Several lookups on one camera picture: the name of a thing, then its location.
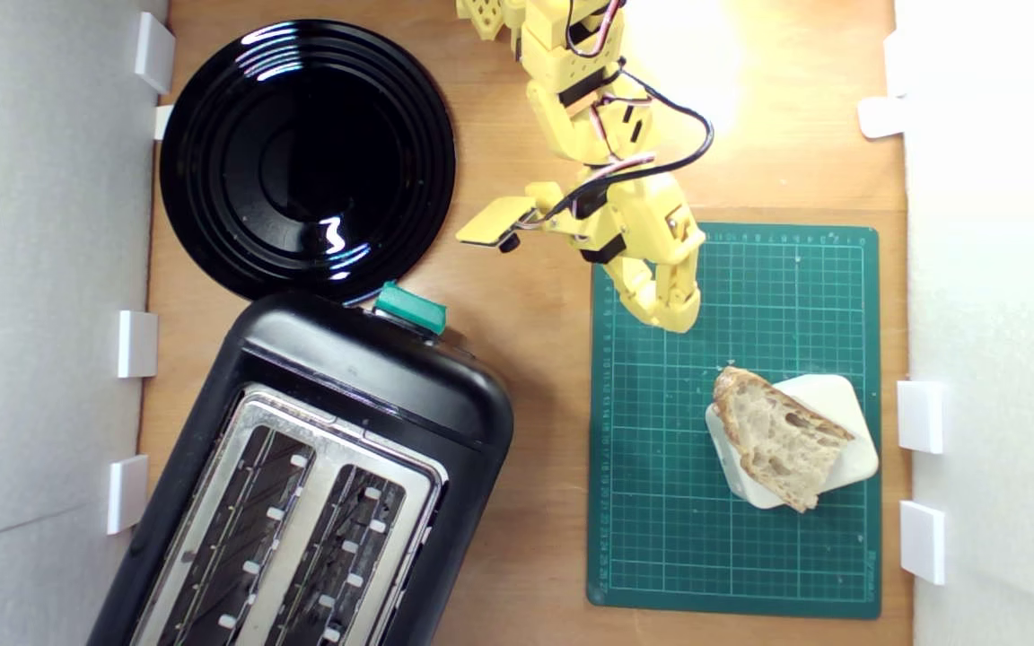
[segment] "cutting mat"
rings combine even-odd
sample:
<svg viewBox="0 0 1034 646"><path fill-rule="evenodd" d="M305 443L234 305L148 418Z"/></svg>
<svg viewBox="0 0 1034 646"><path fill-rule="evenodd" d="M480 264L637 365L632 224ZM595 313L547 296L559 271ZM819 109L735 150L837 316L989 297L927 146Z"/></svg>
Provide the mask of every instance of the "cutting mat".
<svg viewBox="0 0 1034 646"><path fill-rule="evenodd" d="M880 475L800 515L731 494L705 429L723 365L849 377L880 445L877 235L701 224L701 315L638 322L596 269L588 596L596 605L875 618Z"/></svg>

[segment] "white clip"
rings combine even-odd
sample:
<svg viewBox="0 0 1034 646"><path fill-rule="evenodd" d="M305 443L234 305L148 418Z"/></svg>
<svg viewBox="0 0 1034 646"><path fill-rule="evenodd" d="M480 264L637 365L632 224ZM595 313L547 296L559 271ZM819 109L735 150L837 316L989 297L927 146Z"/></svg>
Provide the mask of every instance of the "white clip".
<svg viewBox="0 0 1034 646"><path fill-rule="evenodd" d="M944 512L900 502L900 567L931 584L944 584Z"/></svg>
<svg viewBox="0 0 1034 646"><path fill-rule="evenodd" d="M139 21L139 50L134 54L134 73L158 94L170 92L174 81L174 34L149 11Z"/></svg>
<svg viewBox="0 0 1034 646"><path fill-rule="evenodd" d="M152 377L157 373L157 315L119 312L119 377Z"/></svg>
<svg viewBox="0 0 1034 646"><path fill-rule="evenodd" d="M911 85L911 55L903 32L895 30L883 39L883 68L888 86L886 97L861 98L856 106L860 131L870 140L900 134L908 128L904 95Z"/></svg>
<svg viewBox="0 0 1034 646"><path fill-rule="evenodd" d="M105 516L108 534L115 535L143 518L148 483L149 458L145 455L111 463L111 491Z"/></svg>
<svg viewBox="0 0 1034 646"><path fill-rule="evenodd" d="M903 449L936 455L943 453L943 384L895 381L895 426Z"/></svg>
<svg viewBox="0 0 1034 646"><path fill-rule="evenodd" d="M174 114L173 105L159 105L154 112L154 140L160 142L165 139L165 126L170 123L170 115Z"/></svg>
<svg viewBox="0 0 1034 646"><path fill-rule="evenodd" d="M906 107L899 97L861 98L856 106L860 131L870 140L902 133L908 126Z"/></svg>

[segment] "wooden table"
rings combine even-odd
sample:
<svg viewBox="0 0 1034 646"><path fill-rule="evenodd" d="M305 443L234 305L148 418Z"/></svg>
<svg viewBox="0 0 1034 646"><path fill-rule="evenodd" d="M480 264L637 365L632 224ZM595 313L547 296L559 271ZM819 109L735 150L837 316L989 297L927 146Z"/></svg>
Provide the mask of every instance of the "wooden table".
<svg viewBox="0 0 1034 646"><path fill-rule="evenodd" d="M588 266L557 238L525 236L507 256L453 238L493 196L520 194L530 180L569 180L575 168L542 143L524 101L525 74L507 42L480 41L455 20L452 0L173 0L175 91L226 41L297 17L369 26L418 55L443 87L459 136L449 221L402 283L446 303L472 351L505 376L517 428L435 643L911 643L912 584L900 567L898 514L910 490L908 462L895 445L889 386L882 393L879 621L597 609L585 601ZM903 377L902 144L865 142L856 124L858 99L885 86L881 40L893 29L890 1L635 0L628 17L630 65L718 123L709 154L678 174L700 220L879 229L883 383ZM664 152L692 145L695 130L665 123L673 126L673 147ZM147 381L140 442L153 479L243 305L193 266L156 199L149 309L160 315L160 363Z"/></svg>

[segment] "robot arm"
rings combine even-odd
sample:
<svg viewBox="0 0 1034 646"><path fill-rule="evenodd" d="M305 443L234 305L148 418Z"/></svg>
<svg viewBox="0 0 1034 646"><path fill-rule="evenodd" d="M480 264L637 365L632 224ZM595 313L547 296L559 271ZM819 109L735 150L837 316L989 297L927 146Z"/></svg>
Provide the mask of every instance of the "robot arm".
<svg viewBox="0 0 1034 646"><path fill-rule="evenodd" d="M459 17L470 20L483 39L508 26L549 150L586 165L568 198L556 184L529 184L525 195L493 201L457 239L510 252L521 232L567 236L586 262L606 269L637 318L676 332L692 328L700 308L695 275L704 235L671 167L653 164L656 155L645 151L652 145L657 98L694 113L622 68L625 0L456 1ZM682 163L711 143L711 127L697 117L705 123L705 144Z"/></svg>

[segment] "toaster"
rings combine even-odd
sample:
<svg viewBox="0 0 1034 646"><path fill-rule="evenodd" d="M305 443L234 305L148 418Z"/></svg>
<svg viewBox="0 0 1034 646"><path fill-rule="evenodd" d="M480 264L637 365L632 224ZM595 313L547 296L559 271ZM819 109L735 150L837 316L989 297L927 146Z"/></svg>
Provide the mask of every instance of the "toaster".
<svg viewBox="0 0 1034 646"><path fill-rule="evenodd" d="M432 311L387 285L371 310L288 291L242 312L91 646L431 641L513 410L412 303Z"/></svg>

